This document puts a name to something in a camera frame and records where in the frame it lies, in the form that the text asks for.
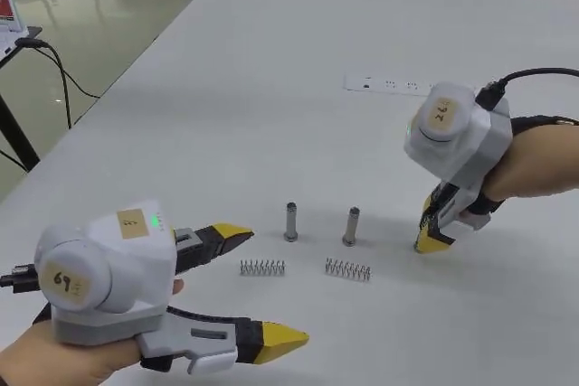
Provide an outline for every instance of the handwritten number label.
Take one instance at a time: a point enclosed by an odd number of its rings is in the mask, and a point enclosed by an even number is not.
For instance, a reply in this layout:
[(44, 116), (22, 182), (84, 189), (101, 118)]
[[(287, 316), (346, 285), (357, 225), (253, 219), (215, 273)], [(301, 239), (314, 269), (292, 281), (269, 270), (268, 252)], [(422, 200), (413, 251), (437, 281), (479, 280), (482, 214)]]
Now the handwritten number label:
[(428, 117), (430, 128), (447, 131), (452, 126), (457, 104), (451, 99), (444, 97), (438, 98), (431, 108)]
[(60, 264), (48, 262), (40, 279), (41, 288), (50, 290), (75, 305), (82, 305), (90, 292), (90, 280)]
[(62, 282), (64, 282), (64, 291), (66, 293), (71, 291), (71, 278), (63, 275), (62, 272), (59, 271), (56, 275), (54, 275), (53, 281), (56, 285), (61, 285)]

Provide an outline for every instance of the yellow fingertip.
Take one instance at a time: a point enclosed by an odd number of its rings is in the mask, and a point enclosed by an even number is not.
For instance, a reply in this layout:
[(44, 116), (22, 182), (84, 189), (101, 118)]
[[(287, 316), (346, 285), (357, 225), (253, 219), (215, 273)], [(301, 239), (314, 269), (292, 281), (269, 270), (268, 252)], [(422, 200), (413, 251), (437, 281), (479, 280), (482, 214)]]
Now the yellow fingertip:
[(253, 363), (260, 365), (273, 361), (293, 352), (308, 341), (308, 334), (299, 330), (276, 323), (263, 323), (263, 348)]
[(425, 212), (426, 209), (430, 206), (431, 200), (432, 200), (432, 195), (429, 194), (428, 198), (426, 198), (426, 201), (424, 201), (424, 205), (422, 206), (422, 212)]
[(446, 250), (450, 245), (443, 243), (442, 241), (436, 240), (428, 235), (428, 225), (424, 225), (420, 232), (418, 233), (418, 239), (416, 239), (416, 244), (414, 249), (418, 253), (433, 253)]
[(221, 236), (226, 240), (235, 235), (247, 234), (249, 232), (252, 232), (252, 230), (250, 230), (249, 228), (243, 228), (241, 226), (235, 226), (229, 223), (216, 223), (213, 226), (217, 230), (217, 232), (219, 232)]

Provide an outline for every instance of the black table leg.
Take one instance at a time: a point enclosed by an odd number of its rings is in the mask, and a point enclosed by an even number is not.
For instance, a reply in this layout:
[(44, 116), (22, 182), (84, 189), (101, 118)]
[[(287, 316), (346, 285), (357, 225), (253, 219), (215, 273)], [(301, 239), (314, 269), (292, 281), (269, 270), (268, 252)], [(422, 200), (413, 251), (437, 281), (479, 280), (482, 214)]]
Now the black table leg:
[(18, 125), (16, 118), (6, 106), (6, 103), (0, 95), (0, 131), (6, 138), (6, 141), (16, 155), (20, 162), (24, 165), (27, 171), (32, 171), (33, 168), (40, 162), (40, 158), (34, 151), (30, 141)]

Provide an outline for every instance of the black cable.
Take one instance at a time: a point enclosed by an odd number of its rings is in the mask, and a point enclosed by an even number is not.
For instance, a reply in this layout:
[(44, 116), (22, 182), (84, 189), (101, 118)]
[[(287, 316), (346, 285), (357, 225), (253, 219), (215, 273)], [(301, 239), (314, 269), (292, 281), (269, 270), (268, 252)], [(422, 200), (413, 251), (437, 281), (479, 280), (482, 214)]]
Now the black cable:
[(20, 163), (18, 160), (16, 160), (14, 157), (12, 157), (11, 155), (5, 153), (4, 151), (2, 151), (0, 149), (0, 155), (3, 157), (6, 157), (8, 160), (10, 160), (12, 163), (14, 163), (15, 165), (19, 166), (23, 171), (25, 171), (26, 173), (28, 172), (26, 170), (26, 168), (24, 167), (24, 165), (22, 163)]
[(18, 38), (15, 42), (16, 47), (24, 47), (27, 49), (48, 49), (54, 55), (58, 69), (61, 72), (62, 87), (64, 89), (64, 104), (66, 106), (66, 122), (69, 130), (72, 128), (71, 119), (71, 99), (69, 97), (69, 86), (66, 81), (66, 75), (64, 74), (64, 67), (62, 66), (61, 57), (58, 52), (49, 43), (43, 40), (37, 40), (35, 38)]
[(505, 76), (499, 81), (489, 83), (481, 89), (479, 95), (477, 95), (476, 102), (486, 110), (493, 110), (505, 96), (507, 85), (512, 80), (520, 79), (522, 77), (536, 76), (539, 74), (561, 74), (579, 78), (579, 71), (570, 68), (533, 68), (530, 70), (517, 71)]
[(54, 59), (56, 60), (58, 69), (61, 72), (62, 87), (64, 89), (64, 105), (66, 106), (66, 123), (70, 130), (72, 128), (71, 99), (69, 97), (69, 85), (68, 82), (66, 81), (66, 75), (64, 74), (64, 67), (62, 66), (61, 57), (58, 55), (58, 52), (54, 50), (54, 48), (49, 43), (46, 43), (46, 48), (50, 50), (54, 55)]
[(531, 70), (513, 72), (499, 81), (506, 85), (512, 80), (520, 79), (521, 77), (536, 76), (539, 74), (562, 74), (565, 76), (579, 77), (579, 71), (570, 68), (534, 68)]
[[(58, 62), (48, 53), (43, 52), (41, 49), (35, 49), (37, 52), (39, 52), (42, 56), (47, 57), (48, 59), (50, 59), (52, 62), (54, 62), (54, 64), (56, 64), (56, 66), (58, 67)], [(67, 72), (66, 70), (64, 70), (64, 74), (66, 75), (66, 77), (69, 78), (69, 80), (74, 84), (74, 86), (76, 86), (76, 88), (82, 92), (84, 95), (86, 95), (87, 97), (91, 97), (92, 99), (100, 99), (100, 97), (98, 95), (94, 95), (91, 94), (90, 92), (88, 92), (87, 90), (84, 90), (82, 88), (81, 85), (79, 85), (79, 83), (69, 74), (69, 72)]]

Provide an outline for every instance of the finger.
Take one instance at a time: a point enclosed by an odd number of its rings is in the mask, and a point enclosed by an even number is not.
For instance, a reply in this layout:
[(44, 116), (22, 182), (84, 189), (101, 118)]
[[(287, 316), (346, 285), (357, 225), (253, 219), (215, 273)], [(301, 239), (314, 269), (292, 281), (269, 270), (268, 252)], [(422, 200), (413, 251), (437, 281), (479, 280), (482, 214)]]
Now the finger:
[(183, 282), (181, 279), (177, 279), (175, 282), (173, 282), (173, 294), (179, 294), (183, 290), (184, 286), (185, 282)]
[(105, 344), (95, 347), (92, 351), (98, 353), (101, 362), (112, 372), (134, 365), (141, 358), (141, 352), (135, 339)]

